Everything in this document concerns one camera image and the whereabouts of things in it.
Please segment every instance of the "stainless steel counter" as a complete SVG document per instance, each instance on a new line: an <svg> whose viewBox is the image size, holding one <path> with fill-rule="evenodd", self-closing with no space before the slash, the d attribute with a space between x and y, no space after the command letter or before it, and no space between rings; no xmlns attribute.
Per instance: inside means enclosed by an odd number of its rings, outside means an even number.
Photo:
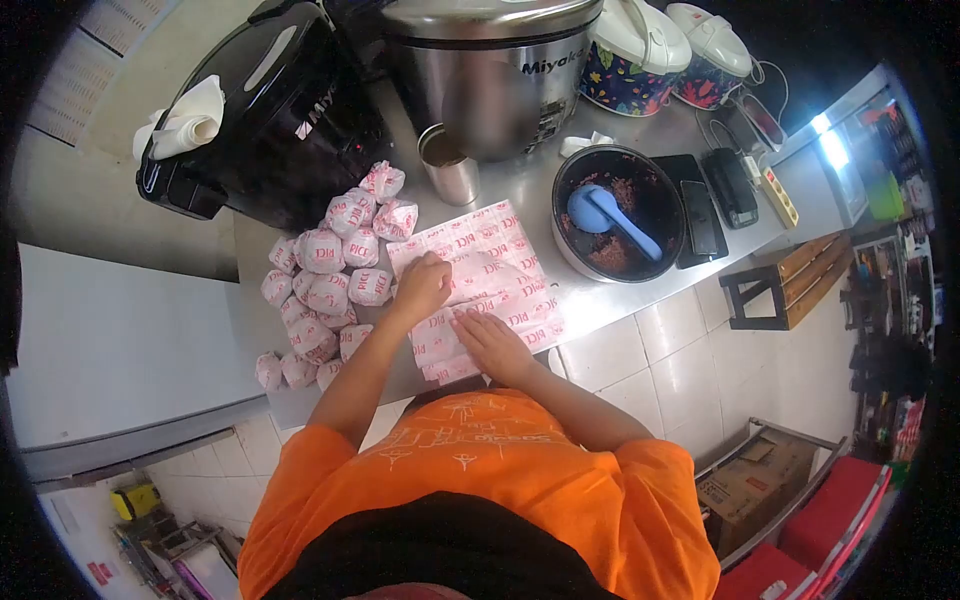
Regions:
<svg viewBox="0 0 960 600"><path fill-rule="evenodd" d="M680 292L767 244L784 231L766 197L757 194L759 222L739 230L724 227L730 249L726 258L690 269L674 267L646 283L629 285L588 279L566 263L550 229L553 179L564 162L559 155L562 138L569 135L590 137L594 131L599 131L648 156L693 154L699 158L708 151L708 146L694 120L693 108L673 102L655 116L629 118L604 111L581 99L576 114L564 130L532 154L498 164L481 165L480 195L472 204L458 207L441 203L434 192L420 165L417 137L393 89L381 84L372 93L378 99L393 135L395 145L391 151L391 164L407 174L403 191L398 196L420 205L417 230L431 228L489 204L510 200L549 279L550 290L563 311L566 332L561 343L585 336ZM280 232L241 215L236 216L234 231L243 290L242 301L233 309L238 332L242 331L244 339L255 345L258 352L271 349L289 351L279 315L259 293L260 282L271 268L267 254ZM377 267L391 270L385 252L381 252ZM357 313L361 323L375 323L381 310L358 307ZM417 369L413 351L404 345L397 353L380 403L413 396L430 389L430 385ZM287 428L305 423L316 403L317 390L287 391L269 396L277 423Z"/></svg>

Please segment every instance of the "blue rice paddle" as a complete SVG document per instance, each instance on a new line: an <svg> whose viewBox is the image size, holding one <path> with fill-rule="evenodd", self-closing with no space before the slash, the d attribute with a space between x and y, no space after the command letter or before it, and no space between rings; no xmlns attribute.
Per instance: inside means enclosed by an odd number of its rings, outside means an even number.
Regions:
<svg viewBox="0 0 960 600"><path fill-rule="evenodd" d="M616 205L613 194L592 183L582 185L570 194L566 212L578 229L587 233L604 233L617 224L640 251L650 260L663 258L663 250L649 235L630 222Z"/></svg>

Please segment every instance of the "white tile floor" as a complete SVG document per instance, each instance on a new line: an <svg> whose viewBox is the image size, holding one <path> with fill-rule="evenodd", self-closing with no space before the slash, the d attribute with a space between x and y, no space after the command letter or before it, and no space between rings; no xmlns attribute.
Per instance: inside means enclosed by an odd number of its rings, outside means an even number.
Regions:
<svg viewBox="0 0 960 600"><path fill-rule="evenodd" d="M852 431L855 415L847 364L856 338L844 330L839 302L845 284L793 331L737 331L713 276L561 346L551 367L685 447L698 466L742 436L751 416L836 441ZM772 315L770 294L747 314ZM379 407L362 448L387 435L405 406ZM281 431L261 415L237 424L230 438L147 470L179 519L219 523L244 537L280 447L298 429Z"/></svg>

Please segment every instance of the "hand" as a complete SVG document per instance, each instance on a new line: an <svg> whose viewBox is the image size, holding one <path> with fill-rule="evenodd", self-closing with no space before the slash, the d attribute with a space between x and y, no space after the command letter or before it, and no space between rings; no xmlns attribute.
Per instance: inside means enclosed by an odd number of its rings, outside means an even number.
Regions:
<svg viewBox="0 0 960 600"><path fill-rule="evenodd" d="M433 252L415 258L403 270L391 314L396 315L409 331L440 310L450 297L451 274L450 263Z"/></svg>
<svg viewBox="0 0 960 600"><path fill-rule="evenodd" d="M520 389L542 367L520 336L494 315L474 310L459 313L453 330L476 366L505 386Z"/></svg>

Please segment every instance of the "orange t-shirt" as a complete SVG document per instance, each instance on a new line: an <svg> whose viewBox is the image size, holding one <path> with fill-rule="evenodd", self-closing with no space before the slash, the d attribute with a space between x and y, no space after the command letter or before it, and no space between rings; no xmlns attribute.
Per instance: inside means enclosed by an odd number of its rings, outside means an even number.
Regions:
<svg viewBox="0 0 960 600"><path fill-rule="evenodd" d="M243 597L265 594L340 518L432 492L526 518L624 598L707 599L720 575L683 448L642 440L586 452L528 396L496 390L427 404L360 454L322 425L290 438L240 553Z"/></svg>

